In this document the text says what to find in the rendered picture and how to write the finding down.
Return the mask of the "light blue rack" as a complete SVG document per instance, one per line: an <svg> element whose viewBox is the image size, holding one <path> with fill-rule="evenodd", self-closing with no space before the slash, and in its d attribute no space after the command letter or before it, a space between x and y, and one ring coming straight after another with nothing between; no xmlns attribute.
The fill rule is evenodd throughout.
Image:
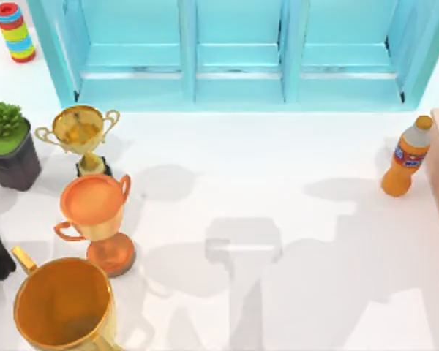
<svg viewBox="0 0 439 351"><path fill-rule="evenodd" d="M27 0L63 107L414 110L439 0Z"/></svg>

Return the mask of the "copper orange trophy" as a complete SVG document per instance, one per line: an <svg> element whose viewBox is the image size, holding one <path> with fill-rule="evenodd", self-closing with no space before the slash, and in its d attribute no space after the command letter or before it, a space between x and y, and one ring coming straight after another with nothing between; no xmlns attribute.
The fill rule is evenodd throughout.
<svg viewBox="0 0 439 351"><path fill-rule="evenodd" d="M120 231L130 187L129 175L119 180L105 174L82 175L60 197L66 220L54 232L65 241L87 240L86 259L110 278L126 273L135 261L135 245Z"/></svg>

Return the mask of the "gold trophy with black base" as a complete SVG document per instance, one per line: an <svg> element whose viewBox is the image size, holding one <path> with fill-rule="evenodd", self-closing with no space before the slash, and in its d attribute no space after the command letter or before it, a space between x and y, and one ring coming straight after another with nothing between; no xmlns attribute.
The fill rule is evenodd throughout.
<svg viewBox="0 0 439 351"><path fill-rule="evenodd" d="M105 157L94 150L105 142L107 133L119 122L120 112L109 110L103 114L88 105L68 107L54 118L52 127L38 127L36 138L44 143L61 147L65 152L77 154L80 160L75 164L77 176L91 174L112 175Z"/></svg>

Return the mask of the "orange bottle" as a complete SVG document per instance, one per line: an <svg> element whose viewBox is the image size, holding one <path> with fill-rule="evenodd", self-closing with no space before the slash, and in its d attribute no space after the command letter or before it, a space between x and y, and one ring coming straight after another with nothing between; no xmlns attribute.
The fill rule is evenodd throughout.
<svg viewBox="0 0 439 351"><path fill-rule="evenodd" d="M381 180L381 188L392 197L401 197L411 186L413 174L421 167L431 143L430 116L418 116L400 136L391 158L391 166Z"/></svg>

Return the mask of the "large gold trophy cup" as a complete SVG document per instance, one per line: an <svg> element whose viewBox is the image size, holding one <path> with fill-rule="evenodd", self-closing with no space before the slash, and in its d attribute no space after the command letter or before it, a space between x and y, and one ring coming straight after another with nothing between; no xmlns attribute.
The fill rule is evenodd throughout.
<svg viewBox="0 0 439 351"><path fill-rule="evenodd" d="M20 247L12 253L26 280L13 317L35 351L125 351L116 342L116 307L106 273L77 257L37 265Z"/></svg>

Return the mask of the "green plant in grey pot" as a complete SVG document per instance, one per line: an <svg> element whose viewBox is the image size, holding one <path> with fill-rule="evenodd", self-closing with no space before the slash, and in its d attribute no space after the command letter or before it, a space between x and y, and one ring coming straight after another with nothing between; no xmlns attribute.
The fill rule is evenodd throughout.
<svg viewBox="0 0 439 351"><path fill-rule="evenodd" d="M0 102L0 185L24 192L40 172L31 124L19 106Z"/></svg>

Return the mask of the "stack of coloured rings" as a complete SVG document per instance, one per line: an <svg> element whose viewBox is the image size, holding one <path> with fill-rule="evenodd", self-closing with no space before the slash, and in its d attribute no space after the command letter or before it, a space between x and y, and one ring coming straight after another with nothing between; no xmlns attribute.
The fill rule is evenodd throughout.
<svg viewBox="0 0 439 351"><path fill-rule="evenodd" d="M13 61L26 63L34 59L36 50L16 3L0 3L0 30Z"/></svg>

